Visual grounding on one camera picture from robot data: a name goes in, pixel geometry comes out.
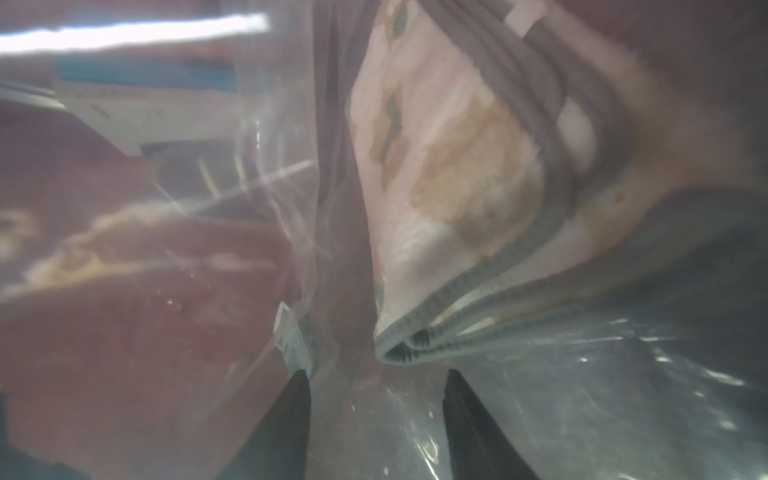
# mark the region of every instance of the fabric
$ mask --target fabric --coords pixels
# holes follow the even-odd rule
[[[762,255],[733,119],[541,5],[379,6],[347,117],[385,362],[552,341]]]

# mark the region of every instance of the clear plastic bag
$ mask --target clear plastic bag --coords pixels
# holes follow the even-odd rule
[[[2,35],[269,25],[0,53],[0,93],[13,100],[0,102],[0,392],[12,446],[94,480],[215,478],[301,368],[313,396],[307,478],[442,480],[452,477],[443,389],[456,368],[543,479],[764,480],[763,305],[728,323],[616,319],[426,365],[376,358],[345,110],[378,7],[0,7]],[[624,18],[608,10],[591,25]],[[269,21],[254,27],[249,15]],[[669,43],[675,28],[654,15],[641,18]],[[623,41],[670,64],[643,44],[642,25],[627,30]],[[696,93],[708,88],[700,80]]]

